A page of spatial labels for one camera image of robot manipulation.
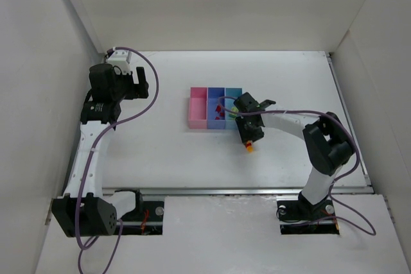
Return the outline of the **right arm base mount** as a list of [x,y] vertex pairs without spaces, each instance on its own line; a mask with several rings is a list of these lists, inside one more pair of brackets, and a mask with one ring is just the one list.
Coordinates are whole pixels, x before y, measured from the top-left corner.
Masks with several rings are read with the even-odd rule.
[[339,235],[333,202],[325,199],[312,207],[300,200],[277,200],[276,216],[282,235]]

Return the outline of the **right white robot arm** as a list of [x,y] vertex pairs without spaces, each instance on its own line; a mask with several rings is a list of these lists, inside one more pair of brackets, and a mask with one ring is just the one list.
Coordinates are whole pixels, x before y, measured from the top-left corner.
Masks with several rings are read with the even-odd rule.
[[311,162],[299,203],[312,209],[323,203],[341,167],[356,153],[356,146],[339,118],[332,112],[267,108],[275,101],[257,102],[248,92],[234,100],[235,118],[241,142],[249,150],[264,137],[264,128],[289,133],[304,141]]

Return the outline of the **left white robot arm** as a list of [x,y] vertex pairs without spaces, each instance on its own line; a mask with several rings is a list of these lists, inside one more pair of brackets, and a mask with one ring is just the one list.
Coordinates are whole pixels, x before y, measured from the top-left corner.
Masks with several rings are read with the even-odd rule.
[[80,114],[80,142],[70,180],[61,197],[52,202],[52,213],[67,237],[107,236],[119,230],[118,220],[140,212],[137,189],[116,191],[103,197],[103,169],[109,142],[125,99],[148,98],[143,67],[127,72],[108,63],[89,69],[91,88]]

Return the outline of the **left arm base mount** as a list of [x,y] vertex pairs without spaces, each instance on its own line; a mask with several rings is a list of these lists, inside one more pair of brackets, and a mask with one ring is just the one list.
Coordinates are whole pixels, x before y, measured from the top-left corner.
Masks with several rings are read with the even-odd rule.
[[139,189],[121,189],[105,199],[123,222],[122,235],[162,235],[164,201],[146,200]]

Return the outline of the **red yellow orange lego stack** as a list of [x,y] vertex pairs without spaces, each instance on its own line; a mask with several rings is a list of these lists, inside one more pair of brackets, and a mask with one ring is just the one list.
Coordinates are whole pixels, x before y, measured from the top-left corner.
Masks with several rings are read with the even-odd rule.
[[252,152],[254,151],[254,147],[253,147],[252,141],[247,141],[247,142],[245,143],[245,147],[246,147],[246,150],[247,150],[249,153],[252,153]]

